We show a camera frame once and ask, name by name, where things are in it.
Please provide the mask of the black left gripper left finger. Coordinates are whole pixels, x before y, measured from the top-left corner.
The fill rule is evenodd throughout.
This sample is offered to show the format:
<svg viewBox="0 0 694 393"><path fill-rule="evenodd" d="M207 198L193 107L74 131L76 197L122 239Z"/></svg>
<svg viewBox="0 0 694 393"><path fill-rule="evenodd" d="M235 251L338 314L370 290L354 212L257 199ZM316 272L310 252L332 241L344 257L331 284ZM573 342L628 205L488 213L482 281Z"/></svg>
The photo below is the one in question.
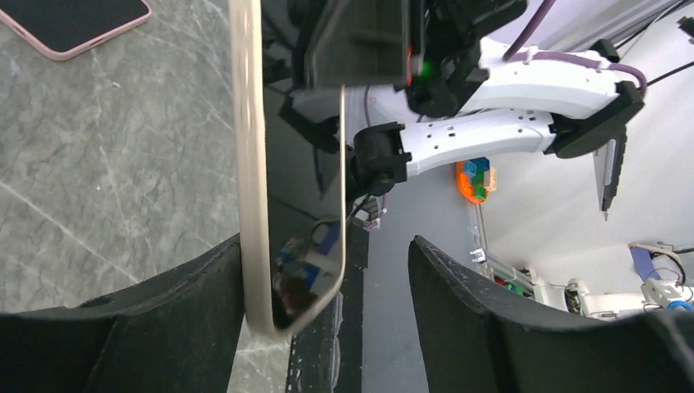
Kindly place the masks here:
<svg viewBox="0 0 694 393"><path fill-rule="evenodd" d="M1 316L4 392L224 392L244 296L230 237L74 308Z"/></svg>

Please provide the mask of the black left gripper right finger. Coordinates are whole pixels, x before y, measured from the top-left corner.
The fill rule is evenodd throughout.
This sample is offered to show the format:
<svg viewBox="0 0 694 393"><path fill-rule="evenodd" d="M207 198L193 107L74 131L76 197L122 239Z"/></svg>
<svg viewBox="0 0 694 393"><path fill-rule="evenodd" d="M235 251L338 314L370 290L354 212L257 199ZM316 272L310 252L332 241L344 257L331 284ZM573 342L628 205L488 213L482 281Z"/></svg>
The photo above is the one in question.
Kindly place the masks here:
<svg viewBox="0 0 694 393"><path fill-rule="evenodd" d="M517 295L424 237L408 273L432 392L690 392L693 315L605 322Z"/></svg>

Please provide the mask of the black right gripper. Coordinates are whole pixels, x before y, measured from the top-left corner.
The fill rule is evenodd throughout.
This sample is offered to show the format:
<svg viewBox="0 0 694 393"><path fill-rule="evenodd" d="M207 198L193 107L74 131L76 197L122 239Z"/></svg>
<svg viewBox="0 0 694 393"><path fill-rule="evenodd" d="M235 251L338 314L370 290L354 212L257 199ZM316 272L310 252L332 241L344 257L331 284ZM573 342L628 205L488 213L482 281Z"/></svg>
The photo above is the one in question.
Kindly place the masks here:
<svg viewBox="0 0 694 393"><path fill-rule="evenodd" d="M427 117L456 114L489 78L481 41L524 1L264 1L263 45L289 56L264 80L301 90L389 85Z"/></svg>

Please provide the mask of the black smartphone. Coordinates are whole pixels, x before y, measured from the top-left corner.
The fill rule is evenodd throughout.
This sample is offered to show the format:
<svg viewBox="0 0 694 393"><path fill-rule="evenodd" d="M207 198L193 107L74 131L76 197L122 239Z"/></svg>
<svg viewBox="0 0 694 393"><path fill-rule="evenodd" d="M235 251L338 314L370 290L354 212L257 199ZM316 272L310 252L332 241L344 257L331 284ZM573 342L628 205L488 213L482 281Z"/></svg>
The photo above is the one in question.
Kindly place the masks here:
<svg viewBox="0 0 694 393"><path fill-rule="evenodd" d="M300 88L280 71L264 77L263 99L259 288L269 296L271 332L289 336L325 308L344 277L342 93Z"/></svg>

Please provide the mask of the beige phone case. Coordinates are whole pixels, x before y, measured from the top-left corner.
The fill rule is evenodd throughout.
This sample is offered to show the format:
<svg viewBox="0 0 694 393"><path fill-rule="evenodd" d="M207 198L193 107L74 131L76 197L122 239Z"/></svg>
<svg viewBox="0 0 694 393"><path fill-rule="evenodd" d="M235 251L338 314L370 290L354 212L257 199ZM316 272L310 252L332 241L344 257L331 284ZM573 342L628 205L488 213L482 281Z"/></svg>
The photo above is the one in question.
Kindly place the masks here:
<svg viewBox="0 0 694 393"><path fill-rule="evenodd" d="M263 80L266 64L277 64L288 58L286 49L271 44L263 45L261 4L264 1L231 1L229 21L232 39L232 92L234 101L234 125L237 132L237 181L239 224L241 235L246 320L250 329L272 339L282 337L270 330L269 296L259 288L264 275L265 258L262 250L266 242L264 224L255 219L262 216L256 197L259 191L257 179L263 170L261 157L264 140ZM349 169L348 146L345 141L346 91L344 87L309 90L338 89L342 93L342 127L345 143L345 199L346 219L344 248L347 254L349 199L346 195L346 177Z"/></svg>

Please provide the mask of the phone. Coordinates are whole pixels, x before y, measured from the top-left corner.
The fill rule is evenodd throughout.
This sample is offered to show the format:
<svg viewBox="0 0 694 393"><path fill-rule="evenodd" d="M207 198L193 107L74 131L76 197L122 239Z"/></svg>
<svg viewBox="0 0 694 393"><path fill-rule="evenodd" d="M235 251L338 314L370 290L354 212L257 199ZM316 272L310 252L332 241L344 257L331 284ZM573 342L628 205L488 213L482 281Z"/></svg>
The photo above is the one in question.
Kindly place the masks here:
<svg viewBox="0 0 694 393"><path fill-rule="evenodd" d="M140 0L2 0L1 21L45 57L66 61L151 17Z"/></svg>

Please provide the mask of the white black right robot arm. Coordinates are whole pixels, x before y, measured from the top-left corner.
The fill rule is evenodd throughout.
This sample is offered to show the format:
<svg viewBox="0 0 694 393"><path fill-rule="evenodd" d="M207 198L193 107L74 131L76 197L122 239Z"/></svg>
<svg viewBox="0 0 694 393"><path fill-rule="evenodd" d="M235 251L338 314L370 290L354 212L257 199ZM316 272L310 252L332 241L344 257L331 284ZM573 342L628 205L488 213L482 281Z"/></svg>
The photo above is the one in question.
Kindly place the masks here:
<svg viewBox="0 0 694 393"><path fill-rule="evenodd" d="M339 204L440 166L506 152L571 159L612 146L615 194L627 123L647 79L607 40L586 52L489 33L524 1L264 1L231 9L245 35L241 90L258 148L249 189Z"/></svg>

